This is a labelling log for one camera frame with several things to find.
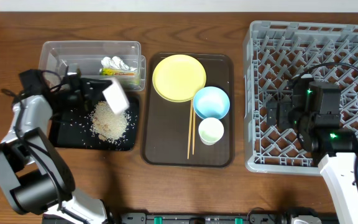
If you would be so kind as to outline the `white cup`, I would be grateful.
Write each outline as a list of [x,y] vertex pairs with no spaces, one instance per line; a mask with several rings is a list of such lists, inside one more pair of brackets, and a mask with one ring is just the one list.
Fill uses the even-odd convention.
[[217,143],[224,134],[224,126],[216,118],[206,118],[198,126],[201,142],[207,146]]

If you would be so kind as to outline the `pile of rice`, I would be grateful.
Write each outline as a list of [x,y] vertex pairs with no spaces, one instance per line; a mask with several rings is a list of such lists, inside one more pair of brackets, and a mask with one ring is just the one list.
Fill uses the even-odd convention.
[[92,137],[108,143],[117,144],[126,140],[131,116],[128,112],[114,114],[106,101],[100,101],[91,112],[89,118],[92,125]]

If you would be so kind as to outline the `white tissue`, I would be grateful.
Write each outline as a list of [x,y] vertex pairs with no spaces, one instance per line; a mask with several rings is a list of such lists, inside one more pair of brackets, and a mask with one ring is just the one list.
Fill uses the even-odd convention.
[[103,68],[123,70],[123,71],[127,71],[127,72],[136,72],[137,71],[137,68],[128,66],[127,64],[124,63],[123,59],[121,59],[118,56],[114,56],[111,58],[104,57],[101,60],[101,65],[103,66]]

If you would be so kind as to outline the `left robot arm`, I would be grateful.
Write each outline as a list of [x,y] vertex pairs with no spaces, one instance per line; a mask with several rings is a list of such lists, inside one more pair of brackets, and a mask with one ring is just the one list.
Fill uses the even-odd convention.
[[14,117],[0,143],[0,188],[12,209],[42,215],[50,223],[114,223],[101,199],[75,186],[70,168],[46,136],[49,121],[72,108],[88,110],[108,90],[119,90],[116,80],[83,78],[79,71],[58,77],[50,86],[44,70],[20,73],[19,93],[13,98]]

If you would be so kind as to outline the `white bowl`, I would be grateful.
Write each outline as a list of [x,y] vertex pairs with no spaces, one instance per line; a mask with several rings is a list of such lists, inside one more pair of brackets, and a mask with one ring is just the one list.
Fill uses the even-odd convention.
[[121,114],[129,108],[129,100],[116,78],[108,78],[111,84],[103,90],[103,96],[114,114]]

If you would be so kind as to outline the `green orange snack wrapper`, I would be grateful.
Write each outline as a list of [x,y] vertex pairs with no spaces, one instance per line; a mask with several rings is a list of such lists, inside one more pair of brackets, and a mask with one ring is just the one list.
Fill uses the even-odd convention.
[[129,70],[118,70],[113,68],[101,68],[99,71],[101,76],[130,76],[133,77],[136,75],[136,72]]

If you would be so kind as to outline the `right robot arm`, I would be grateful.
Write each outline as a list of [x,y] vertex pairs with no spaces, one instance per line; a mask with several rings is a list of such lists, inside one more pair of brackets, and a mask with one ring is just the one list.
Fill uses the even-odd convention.
[[310,74],[288,82],[291,99],[267,103],[267,124],[293,129],[312,155],[331,194],[340,223],[358,223],[358,140],[340,127],[341,90]]

